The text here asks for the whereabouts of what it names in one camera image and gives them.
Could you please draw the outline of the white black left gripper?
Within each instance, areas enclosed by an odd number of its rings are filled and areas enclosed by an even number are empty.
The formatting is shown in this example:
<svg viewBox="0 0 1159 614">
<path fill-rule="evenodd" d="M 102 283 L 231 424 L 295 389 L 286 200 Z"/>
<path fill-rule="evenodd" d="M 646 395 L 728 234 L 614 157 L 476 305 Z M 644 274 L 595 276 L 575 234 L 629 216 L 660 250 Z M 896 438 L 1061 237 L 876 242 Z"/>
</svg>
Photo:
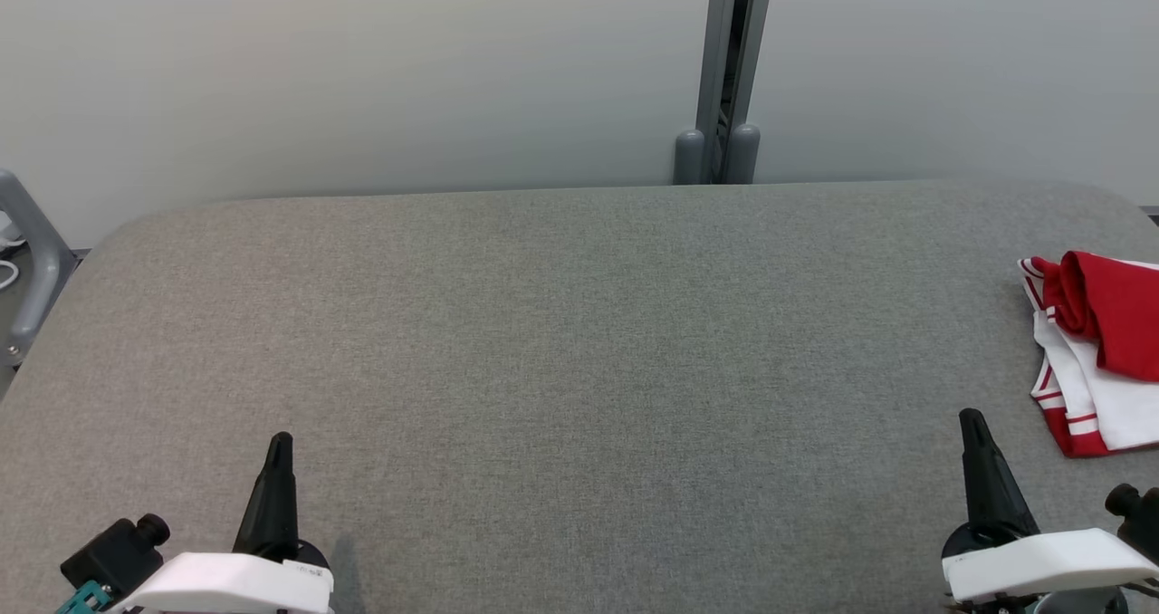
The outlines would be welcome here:
<svg viewBox="0 0 1159 614">
<path fill-rule="evenodd" d="M 293 437 L 283 431 L 269 443 L 233 551 L 178 553 L 112 614 L 335 614 L 330 565 L 298 539 Z"/>
</svg>

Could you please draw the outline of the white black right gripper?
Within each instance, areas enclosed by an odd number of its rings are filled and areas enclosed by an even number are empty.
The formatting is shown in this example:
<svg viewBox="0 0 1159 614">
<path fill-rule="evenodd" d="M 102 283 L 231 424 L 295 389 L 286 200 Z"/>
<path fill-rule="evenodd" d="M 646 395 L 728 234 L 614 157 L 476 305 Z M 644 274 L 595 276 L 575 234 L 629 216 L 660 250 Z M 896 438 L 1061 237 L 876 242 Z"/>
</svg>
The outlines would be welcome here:
<svg viewBox="0 0 1159 614">
<path fill-rule="evenodd" d="M 1125 606 L 1159 600 L 1159 567 L 1116 532 L 1038 534 L 1009 463 L 977 408 L 958 412 L 967 522 L 943 544 L 954 606 Z"/>
</svg>

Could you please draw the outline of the red basketball jersey white sleeves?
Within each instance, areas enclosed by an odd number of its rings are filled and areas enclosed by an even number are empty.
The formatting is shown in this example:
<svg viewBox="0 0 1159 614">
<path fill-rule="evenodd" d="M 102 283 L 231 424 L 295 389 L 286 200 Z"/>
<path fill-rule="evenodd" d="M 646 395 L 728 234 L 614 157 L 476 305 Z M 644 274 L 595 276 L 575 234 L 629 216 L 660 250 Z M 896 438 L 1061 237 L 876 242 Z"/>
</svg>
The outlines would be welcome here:
<svg viewBox="0 0 1159 614">
<path fill-rule="evenodd" d="M 1159 446 L 1159 264 L 1071 250 L 1019 270 L 1043 351 L 1030 396 L 1060 453 Z"/>
</svg>

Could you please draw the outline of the grey cylindrical post foot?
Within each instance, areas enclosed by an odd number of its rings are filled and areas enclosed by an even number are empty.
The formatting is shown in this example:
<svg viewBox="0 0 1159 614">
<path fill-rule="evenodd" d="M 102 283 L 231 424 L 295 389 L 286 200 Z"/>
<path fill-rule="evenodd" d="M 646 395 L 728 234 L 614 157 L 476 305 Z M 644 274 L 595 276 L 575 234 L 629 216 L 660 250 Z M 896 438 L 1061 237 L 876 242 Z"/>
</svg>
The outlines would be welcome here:
<svg viewBox="0 0 1159 614">
<path fill-rule="evenodd" d="M 755 124 L 743 123 L 732 127 L 726 145 L 726 159 L 721 171 L 721 180 L 724 184 L 753 184 L 759 142 L 761 142 L 761 132 Z"/>
<path fill-rule="evenodd" d="M 676 187 L 704 184 L 704 153 L 706 153 L 706 137 L 702 131 L 690 129 L 680 132 L 675 139 L 672 184 Z"/>
</svg>

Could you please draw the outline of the grey metal partition post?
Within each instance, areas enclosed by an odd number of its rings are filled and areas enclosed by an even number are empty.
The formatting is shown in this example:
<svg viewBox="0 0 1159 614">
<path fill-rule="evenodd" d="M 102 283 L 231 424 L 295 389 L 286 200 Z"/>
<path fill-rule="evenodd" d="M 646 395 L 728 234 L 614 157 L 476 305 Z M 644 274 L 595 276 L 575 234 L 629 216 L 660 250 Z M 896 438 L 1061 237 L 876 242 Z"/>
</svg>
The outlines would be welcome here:
<svg viewBox="0 0 1159 614">
<path fill-rule="evenodd" d="M 704 184 L 720 185 L 732 127 L 750 122 L 771 0 L 709 0 L 695 125 L 706 137 Z"/>
</svg>

